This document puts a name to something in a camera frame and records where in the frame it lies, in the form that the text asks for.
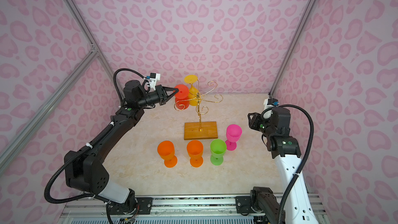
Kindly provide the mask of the yellow wine glass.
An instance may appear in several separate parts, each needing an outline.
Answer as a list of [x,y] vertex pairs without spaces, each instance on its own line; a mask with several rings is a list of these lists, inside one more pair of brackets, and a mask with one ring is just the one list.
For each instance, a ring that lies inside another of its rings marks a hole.
[[184,82],[190,85],[188,93],[188,102],[191,106],[197,106],[197,94],[199,93],[198,88],[194,86],[199,81],[196,75],[188,75],[184,78]]

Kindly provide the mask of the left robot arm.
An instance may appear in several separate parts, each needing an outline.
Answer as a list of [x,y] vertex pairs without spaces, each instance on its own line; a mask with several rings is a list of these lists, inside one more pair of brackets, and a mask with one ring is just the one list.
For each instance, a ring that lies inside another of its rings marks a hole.
[[137,208],[135,192],[110,179],[103,166],[105,158],[119,140],[138,124],[145,109],[166,104],[179,90],[157,85],[150,92],[139,81],[131,80],[125,84],[123,91],[122,105],[111,117],[110,124],[79,151],[68,152],[64,161],[68,187],[84,191],[89,197],[129,214]]

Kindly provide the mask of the pink wine glass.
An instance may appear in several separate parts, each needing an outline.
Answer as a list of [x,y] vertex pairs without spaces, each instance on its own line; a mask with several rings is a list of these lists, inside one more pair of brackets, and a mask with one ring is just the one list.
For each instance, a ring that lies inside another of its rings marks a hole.
[[237,148],[237,142],[239,141],[241,135],[242,135],[242,129],[239,125],[237,124],[231,124],[227,127],[226,130],[226,145],[227,145],[227,150],[233,151]]

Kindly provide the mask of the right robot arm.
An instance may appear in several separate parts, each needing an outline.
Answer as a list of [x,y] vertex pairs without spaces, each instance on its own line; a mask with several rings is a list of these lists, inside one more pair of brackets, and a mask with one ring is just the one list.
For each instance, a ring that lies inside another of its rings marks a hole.
[[[305,152],[301,152],[298,140],[290,134],[290,108],[301,111],[309,122]],[[310,114],[299,106],[286,104],[268,108],[262,113],[249,113],[248,124],[252,130],[261,132],[285,190],[282,198],[277,200],[270,188],[254,187],[248,197],[235,198],[237,213],[244,216],[263,214],[262,224],[318,223],[302,175],[314,138],[315,126]]]

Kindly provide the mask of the red wine glass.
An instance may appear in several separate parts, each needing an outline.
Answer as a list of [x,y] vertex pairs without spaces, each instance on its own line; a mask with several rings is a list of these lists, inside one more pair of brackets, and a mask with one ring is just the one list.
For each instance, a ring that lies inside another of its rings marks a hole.
[[190,106],[188,97],[189,89],[183,84],[179,84],[175,88],[178,89],[178,92],[175,94],[175,109],[178,111],[186,110]]

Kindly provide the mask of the green wine glass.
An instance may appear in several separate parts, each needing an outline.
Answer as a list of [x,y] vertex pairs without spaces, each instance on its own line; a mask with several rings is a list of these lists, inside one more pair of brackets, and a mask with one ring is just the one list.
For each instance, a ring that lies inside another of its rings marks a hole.
[[221,139],[215,139],[210,143],[211,157],[210,161],[215,166],[220,166],[223,163],[224,154],[227,151],[227,145],[225,141]]

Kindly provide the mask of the orange wine glass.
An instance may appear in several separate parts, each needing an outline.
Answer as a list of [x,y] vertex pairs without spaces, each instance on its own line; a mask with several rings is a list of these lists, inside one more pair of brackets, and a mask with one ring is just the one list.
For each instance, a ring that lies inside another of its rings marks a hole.
[[198,140],[192,140],[187,145],[187,152],[190,157],[190,164],[194,168],[199,168],[203,164],[203,144]]
[[174,144],[171,141],[163,141],[157,147],[159,156],[164,160],[164,165],[167,168],[173,168],[178,159],[175,156]]

